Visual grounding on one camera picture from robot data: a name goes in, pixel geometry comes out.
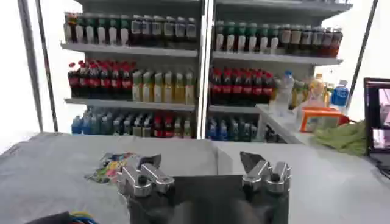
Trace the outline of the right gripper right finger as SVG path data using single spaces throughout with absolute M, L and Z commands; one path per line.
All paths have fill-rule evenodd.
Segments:
M 291 166 L 286 162 L 277 162 L 274 166 L 261 155 L 240 152 L 245 174 L 242 187 L 249 192 L 258 192 L 265 188 L 272 194 L 284 194 L 290 190 Z

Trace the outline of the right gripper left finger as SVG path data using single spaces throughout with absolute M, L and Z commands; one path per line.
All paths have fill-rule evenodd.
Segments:
M 148 197 L 153 191 L 167 194 L 175 179 L 160 170 L 161 154 L 144 156 L 132 153 L 117 173 L 117 187 L 122 195 Z

